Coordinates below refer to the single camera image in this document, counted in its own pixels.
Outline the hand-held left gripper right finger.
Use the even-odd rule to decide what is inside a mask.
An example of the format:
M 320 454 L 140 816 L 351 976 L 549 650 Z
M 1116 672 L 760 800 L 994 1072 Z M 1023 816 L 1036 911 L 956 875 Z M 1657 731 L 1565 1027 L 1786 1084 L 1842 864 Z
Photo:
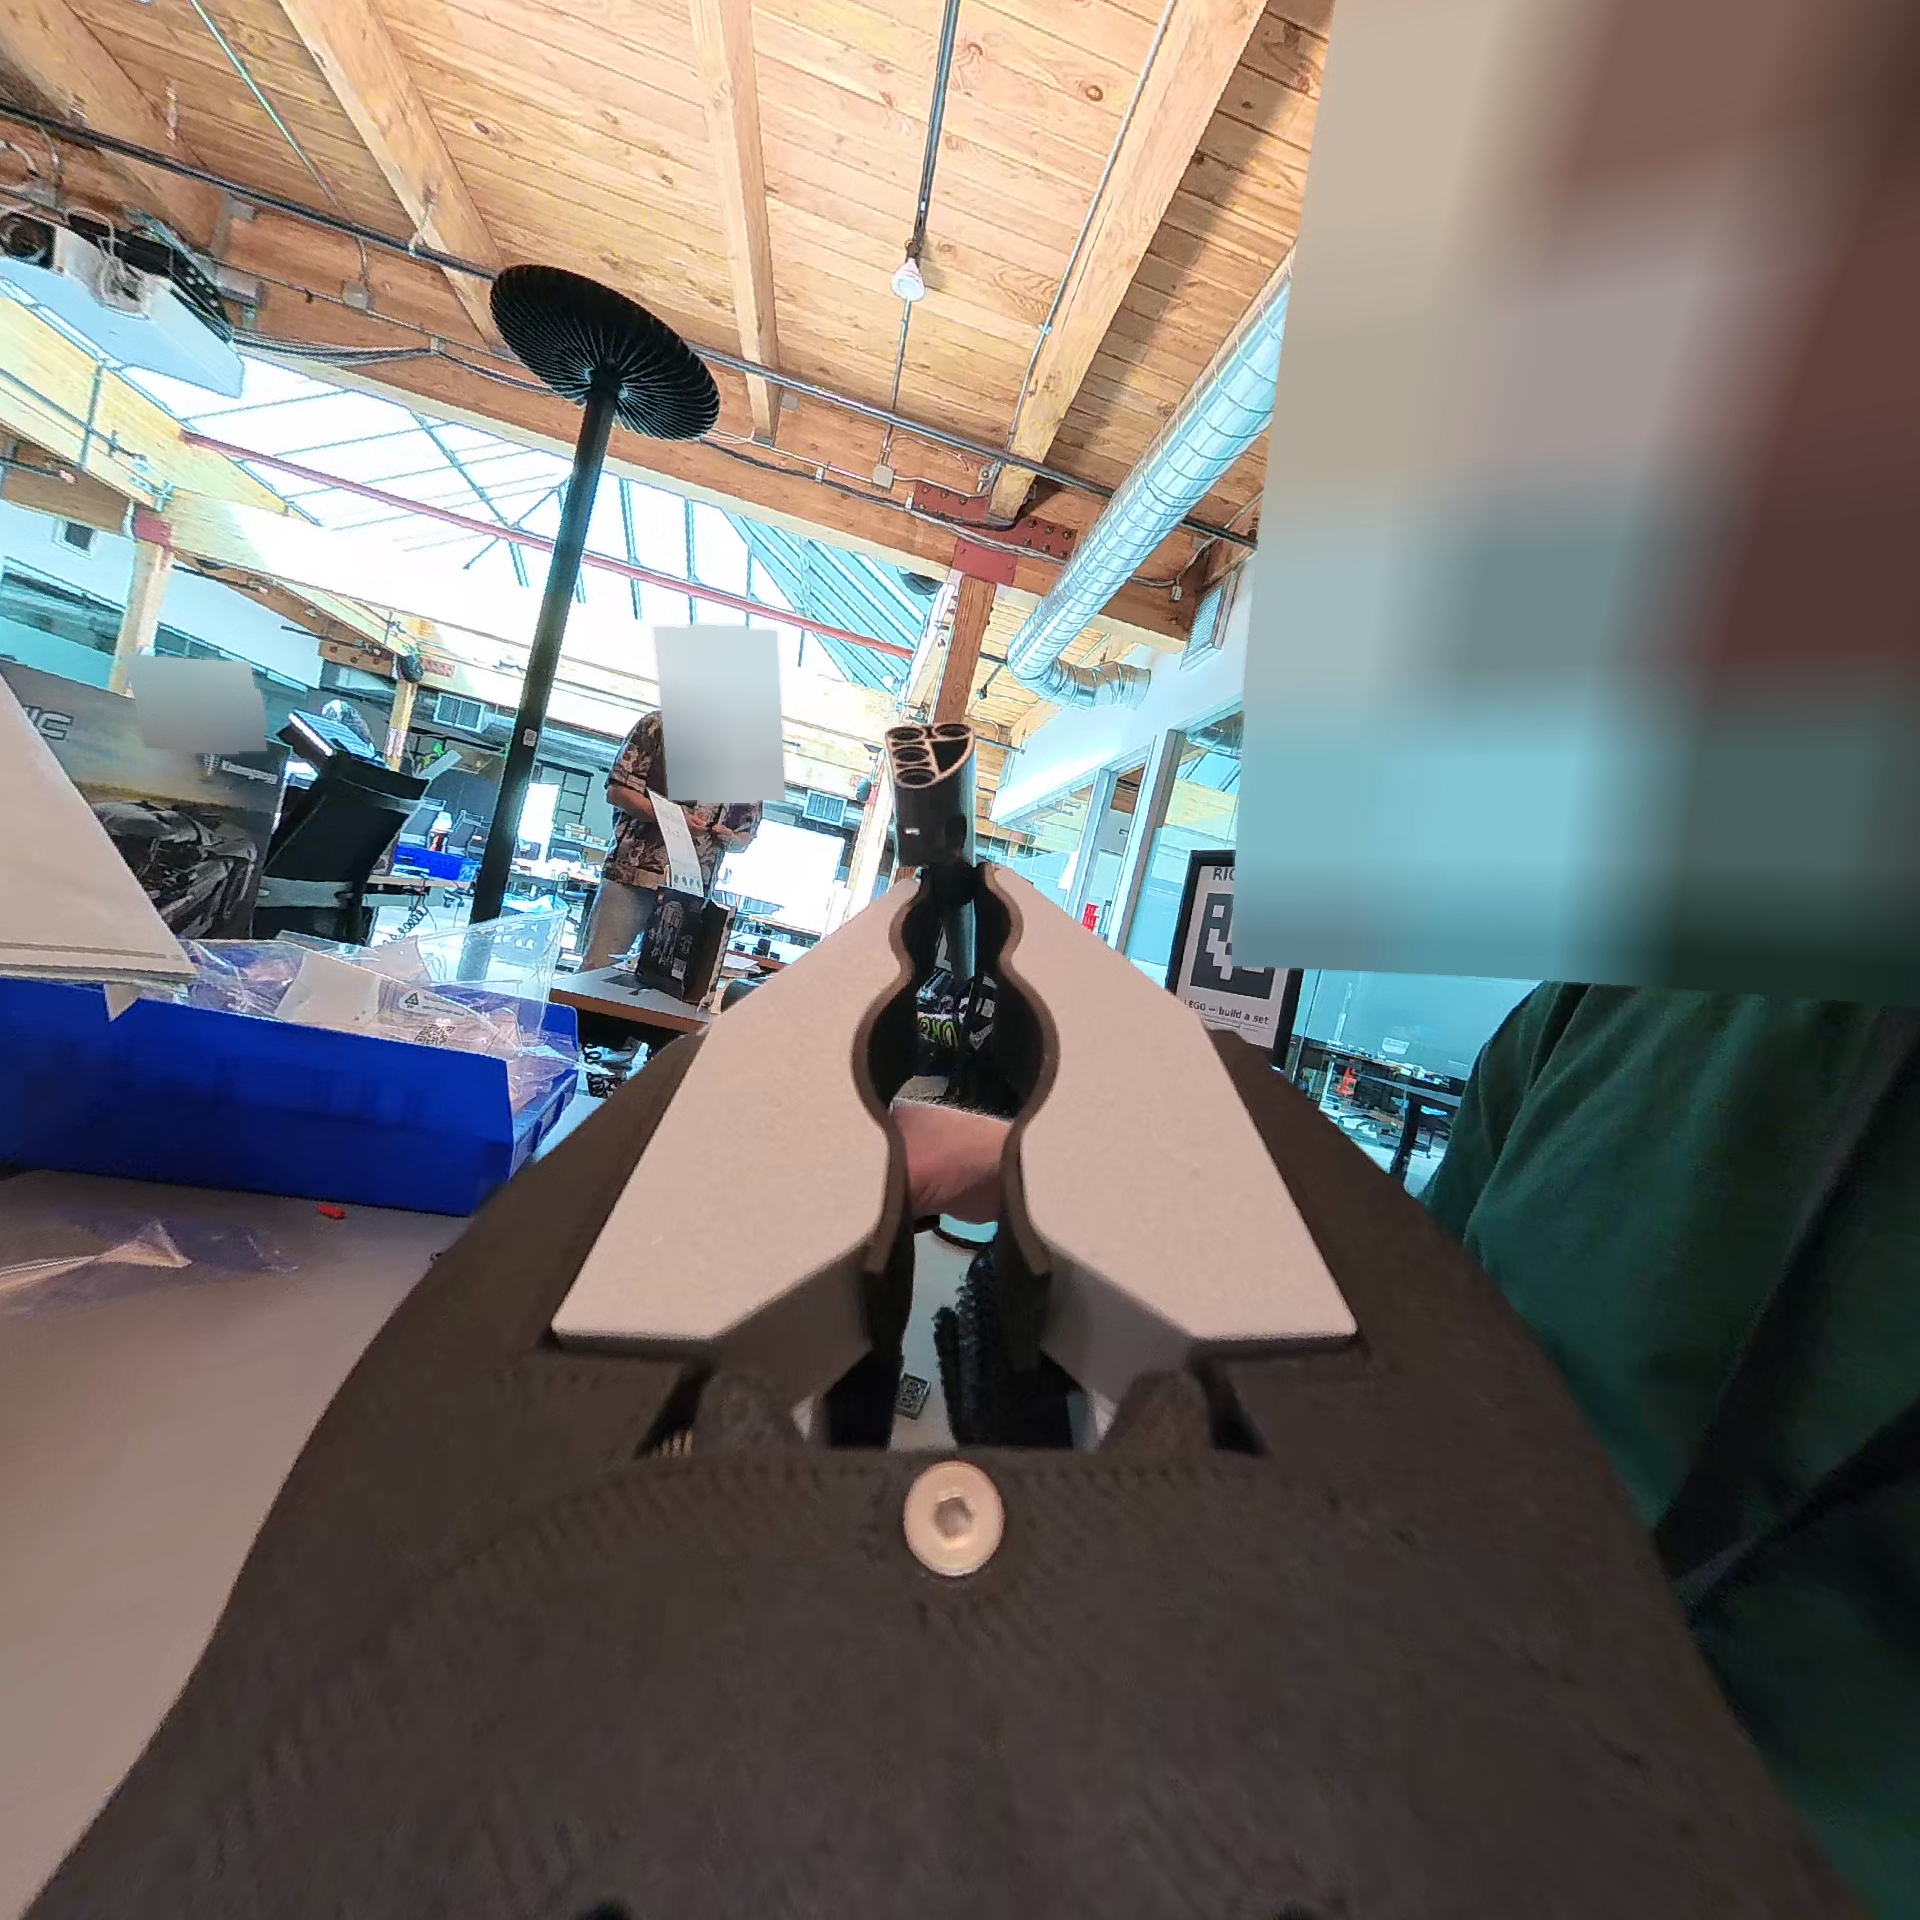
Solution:
M 1022 1112 L 1006 1146 L 1000 1264 L 1020 1359 L 1069 1380 L 1095 1449 L 1145 1376 L 1359 1360 L 1353 1307 L 1282 1180 L 1232 1065 L 1241 1042 L 1073 927 L 1036 886 L 977 870 L 999 942 L 999 1050 Z

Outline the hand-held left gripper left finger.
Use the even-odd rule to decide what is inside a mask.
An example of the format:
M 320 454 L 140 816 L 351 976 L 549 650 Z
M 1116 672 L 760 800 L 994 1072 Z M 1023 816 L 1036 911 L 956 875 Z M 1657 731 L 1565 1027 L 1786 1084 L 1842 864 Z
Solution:
M 893 1103 L 927 900 L 897 886 L 718 1015 L 550 1320 L 573 1354 L 754 1374 L 821 1444 L 886 1449 L 914 1288 Z

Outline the black lego technic piece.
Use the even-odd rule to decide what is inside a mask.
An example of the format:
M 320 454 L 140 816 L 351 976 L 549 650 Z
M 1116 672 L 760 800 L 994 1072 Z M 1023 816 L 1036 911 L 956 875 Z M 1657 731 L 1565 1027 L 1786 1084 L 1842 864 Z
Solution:
M 969 722 L 908 722 L 882 738 L 893 793 L 896 879 L 927 890 L 937 961 L 976 975 L 976 735 Z

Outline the lego set box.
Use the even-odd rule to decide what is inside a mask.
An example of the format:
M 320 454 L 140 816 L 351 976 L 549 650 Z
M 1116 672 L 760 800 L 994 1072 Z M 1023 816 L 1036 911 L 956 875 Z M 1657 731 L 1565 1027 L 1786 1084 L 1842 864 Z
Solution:
M 5 664 L 5 679 L 118 855 L 184 942 L 245 942 L 280 812 L 280 743 L 257 752 L 150 747 L 124 694 Z

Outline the person's right hand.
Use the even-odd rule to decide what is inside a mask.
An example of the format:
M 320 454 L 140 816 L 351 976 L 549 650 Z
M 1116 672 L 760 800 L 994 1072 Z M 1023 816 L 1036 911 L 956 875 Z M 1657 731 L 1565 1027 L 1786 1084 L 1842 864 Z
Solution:
M 948 1217 L 990 1226 L 1000 1212 L 1000 1158 L 1012 1123 L 948 1106 L 893 1106 L 903 1140 L 908 1212 L 917 1223 Z

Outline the wooden background desk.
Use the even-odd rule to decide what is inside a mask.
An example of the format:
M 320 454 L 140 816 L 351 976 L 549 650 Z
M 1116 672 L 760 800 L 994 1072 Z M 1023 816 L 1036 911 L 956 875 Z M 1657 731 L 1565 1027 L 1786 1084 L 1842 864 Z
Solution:
M 576 1015 L 590 1050 L 658 1050 L 701 1033 L 712 1020 L 697 1003 L 642 987 L 623 967 L 562 975 L 549 1002 Z

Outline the dark cardboard box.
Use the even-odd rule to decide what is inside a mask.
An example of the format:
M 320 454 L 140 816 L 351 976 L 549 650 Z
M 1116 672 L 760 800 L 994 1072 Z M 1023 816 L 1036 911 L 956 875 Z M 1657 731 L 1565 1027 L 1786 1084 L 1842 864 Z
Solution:
M 704 1002 L 729 946 L 732 920 L 722 900 L 658 887 L 630 955 L 637 987 L 682 1003 Z

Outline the clear plastic bags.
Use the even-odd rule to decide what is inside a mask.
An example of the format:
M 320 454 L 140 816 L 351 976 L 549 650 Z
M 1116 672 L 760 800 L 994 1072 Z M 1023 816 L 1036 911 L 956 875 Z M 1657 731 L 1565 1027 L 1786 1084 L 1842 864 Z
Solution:
M 524 1103 L 549 1063 L 580 1062 L 578 1023 L 549 1002 L 564 918 L 554 907 L 377 946 L 309 936 L 184 942 L 180 1003 L 372 1040 L 484 1055 Z

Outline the blue plastic bin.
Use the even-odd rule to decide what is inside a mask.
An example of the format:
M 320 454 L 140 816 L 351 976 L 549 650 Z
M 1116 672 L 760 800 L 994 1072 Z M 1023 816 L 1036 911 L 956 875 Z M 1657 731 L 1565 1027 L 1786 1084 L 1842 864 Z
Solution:
M 20 1168 L 478 1212 L 553 1131 L 578 1063 L 524 1103 L 510 1065 L 457 1050 L 7 979 L 1 1148 Z

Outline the black office chair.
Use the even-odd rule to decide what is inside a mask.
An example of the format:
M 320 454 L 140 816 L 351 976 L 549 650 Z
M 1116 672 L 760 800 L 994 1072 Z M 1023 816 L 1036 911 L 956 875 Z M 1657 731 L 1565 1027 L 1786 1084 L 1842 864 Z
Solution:
M 290 790 L 279 812 L 250 937 L 314 937 L 364 946 L 372 915 L 368 881 L 424 793 L 424 783 L 392 771 L 341 721 L 293 711 L 277 735 L 313 780 Z

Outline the person's green shirt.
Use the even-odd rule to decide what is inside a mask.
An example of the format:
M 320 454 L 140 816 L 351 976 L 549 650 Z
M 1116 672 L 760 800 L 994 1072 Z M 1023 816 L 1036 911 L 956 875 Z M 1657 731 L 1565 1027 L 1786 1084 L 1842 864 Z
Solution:
M 1584 1407 L 1796 1812 L 1914 1915 L 1914 1010 L 1545 980 L 1423 1206 Z

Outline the clear plastic bag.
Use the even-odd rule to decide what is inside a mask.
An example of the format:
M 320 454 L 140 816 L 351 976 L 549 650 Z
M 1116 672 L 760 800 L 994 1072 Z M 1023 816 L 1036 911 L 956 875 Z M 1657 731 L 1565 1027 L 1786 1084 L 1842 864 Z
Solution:
M 9 1212 L 1 1227 L 1 1320 L 26 1321 L 218 1281 L 293 1276 L 271 1238 L 218 1217 L 153 1208 Z

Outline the black floor lamp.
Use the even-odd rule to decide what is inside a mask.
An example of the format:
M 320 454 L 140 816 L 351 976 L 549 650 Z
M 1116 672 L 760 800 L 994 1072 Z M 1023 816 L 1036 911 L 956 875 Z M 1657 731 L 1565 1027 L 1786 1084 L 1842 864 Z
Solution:
M 494 279 L 492 321 L 546 390 L 583 407 L 544 596 L 482 864 L 470 927 L 496 920 L 519 847 L 521 812 L 559 668 L 570 596 L 584 561 L 592 503 L 614 425 L 656 441 L 697 441 L 719 399 L 706 364 L 650 311 L 604 283 L 554 268 L 519 266 Z

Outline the white instruction booklet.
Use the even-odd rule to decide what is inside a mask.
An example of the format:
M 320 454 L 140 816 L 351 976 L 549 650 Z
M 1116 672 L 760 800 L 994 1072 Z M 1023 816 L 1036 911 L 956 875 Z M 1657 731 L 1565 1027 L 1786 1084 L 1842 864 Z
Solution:
M 193 962 L 12 688 L 1 691 L 1 976 L 137 991 L 191 980 Z

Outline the ceiling projector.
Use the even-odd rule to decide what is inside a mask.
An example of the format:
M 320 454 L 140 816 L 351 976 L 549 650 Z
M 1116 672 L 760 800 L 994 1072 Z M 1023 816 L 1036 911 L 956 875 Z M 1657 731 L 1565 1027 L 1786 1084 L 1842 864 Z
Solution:
M 225 401 L 247 384 L 218 291 L 177 250 L 36 210 L 1 216 L 1 281 L 117 369 Z

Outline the silver ventilation duct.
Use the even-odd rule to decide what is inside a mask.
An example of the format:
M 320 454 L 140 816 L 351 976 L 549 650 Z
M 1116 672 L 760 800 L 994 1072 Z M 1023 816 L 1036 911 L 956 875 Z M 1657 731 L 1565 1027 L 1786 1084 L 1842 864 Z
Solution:
M 1149 671 L 1069 664 L 1065 650 L 1112 602 L 1133 567 L 1265 433 L 1289 279 L 1286 256 L 1072 551 L 1056 586 L 1010 638 L 1007 671 L 1045 703 L 1090 708 L 1145 699 Z

